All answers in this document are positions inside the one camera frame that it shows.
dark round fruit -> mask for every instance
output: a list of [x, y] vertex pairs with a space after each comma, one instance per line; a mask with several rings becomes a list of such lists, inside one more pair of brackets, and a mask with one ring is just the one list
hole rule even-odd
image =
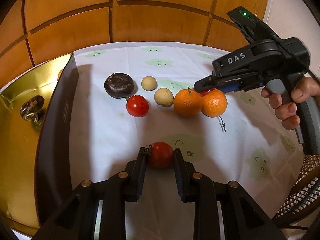
[[28, 121], [33, 119], [33, 116], [36, 115], [42, 108], [44, 104], [44, 98], [41, 95], [36, 95], [31, 98], [29, 101], [25, 102], [21, 109], [20, 115], [21, 117]]
[[114, 73], [104, 82], [104, 89], [113, 98], [126, 98], [133, 94], [134, 82], [124, 73]]

mandarin orange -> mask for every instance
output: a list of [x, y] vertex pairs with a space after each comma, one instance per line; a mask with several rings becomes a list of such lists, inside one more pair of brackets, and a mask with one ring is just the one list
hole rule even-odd
[[173, 108], [183, 117], [193, 117], [202, 109], [202, 97], [190, 87], [180, 90], [174, 97]]
[[227, 109], [227, 98], [220, 90], [213, 90], [202, 99], [203, 103], [201, 111], [208, 117], [218, 117]]
[[59, 78], [60, 78], [60, 76], [61, 76], [61, 74], [62, 74], [62, 71], [63, 71], [63, 69], [60, 70], [59, 73], [58, 73], [58, 81], [59, 81]]

red tomato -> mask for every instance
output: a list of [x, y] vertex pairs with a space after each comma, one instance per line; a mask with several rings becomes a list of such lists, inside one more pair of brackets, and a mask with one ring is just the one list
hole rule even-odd
[[202, 91], [199, 94], [204, 97], [206, 94], [209, 94], [211, 91], [215, 90], [216, 88], [210, 88], [208, 90]]
[[126, 108], [132, 116], [142, 117], [149, 111], [149, 104], [143, 96], [133, 96], [128, 99]]
[[162, 169], [168, 167], [173, 162], [173, 150], [165, 142], [155, 142], [152, 144], [151, 157], [148, 160], [150, 167]]

black cable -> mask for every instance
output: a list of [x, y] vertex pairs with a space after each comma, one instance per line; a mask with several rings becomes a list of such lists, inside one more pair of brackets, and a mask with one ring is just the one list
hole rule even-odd
[[320, 80], [319, 78], [316, 77], [316, 75], [309, 69], [309, 67], [301, 60], [299, 59], [296, 55], [294, 55], [286, 46], [281, 44], [281, 40], [279, 37], [277, 36], [273, 36], [274, 41], [281, 47], [283, 48], [291, 57], [295, 58], [300, 65], [302, 65], [304, 67], [304, 69], [306, 70], [306, 72], [318, 83], [318, 85], [320, 86]]

table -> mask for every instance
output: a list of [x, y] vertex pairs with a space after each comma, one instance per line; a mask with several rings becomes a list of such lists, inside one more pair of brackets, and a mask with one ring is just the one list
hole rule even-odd
[[[124, 170], [140, 147], [165, 141], [179, 147], [185, 160], [212, 180], [238, 181], [273, 217], [298, 177], [303, 152], [294, 131], [281, 126], [259, 89], [226, 95], [224, 132], [218, 118], [202, 113], [182, 118], [173, 107], [155, 103], [155, 90], [141, 87], [143, 77], [150, 75], [158, 88], [166, 87], [175, 95], [209, 75], [212, 60], [226, 53], [177, 42], [120, 42], [76, 51], [80, 78], [69, 146], [73, 188], [84, 179], [108, 179]], [[138, 87], [136, 94], [148, 100], [145, 117], [130, 116], [124, 99], [105, 92], [103, 83], [115, 72], [129, 74]], [[194, 204], [180, 201], [173, 169], [148, 168], [141, 200], [126, 203], [127, 239], [192, 239], [193, 221]]]

